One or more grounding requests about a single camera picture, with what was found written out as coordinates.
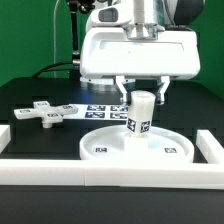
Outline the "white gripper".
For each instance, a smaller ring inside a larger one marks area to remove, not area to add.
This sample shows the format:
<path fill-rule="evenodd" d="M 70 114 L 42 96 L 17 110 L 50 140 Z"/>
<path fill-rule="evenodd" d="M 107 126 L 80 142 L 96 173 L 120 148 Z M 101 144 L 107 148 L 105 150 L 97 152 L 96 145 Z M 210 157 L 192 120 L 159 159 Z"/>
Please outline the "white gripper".
<path fill-rule="evenodd" d="M 157 104 L 163 105 L 170 77 L 190 79 L 199 71 L 197 37 L 193 31 L 164 31 L 158 33 L 157 40 L 130 40 L 123 28 L 93 28 L 82 46 L 81 75 L 90 79 L 115 77 L 122 104 L 130 103 L 128 89 L 135 87 L 134 79 L 160 77 L 156 96 Z"/>

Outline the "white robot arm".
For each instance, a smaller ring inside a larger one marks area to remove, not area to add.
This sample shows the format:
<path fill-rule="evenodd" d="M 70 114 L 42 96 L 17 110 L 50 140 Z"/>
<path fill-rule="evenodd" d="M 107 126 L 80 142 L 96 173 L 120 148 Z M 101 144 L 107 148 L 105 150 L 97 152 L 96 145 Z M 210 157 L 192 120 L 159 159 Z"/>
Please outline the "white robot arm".
<path fill-rule="evenodd" d="M 129 101 L 127 79 L 156 79 L 157 99 L 172 79 L 200 71 L 197 35 L 188 28 L 205 0 L 117 0 L 95 9 L 86 24 L 80 73 L 86 79 L 113 79 L 121 102 Z"/>

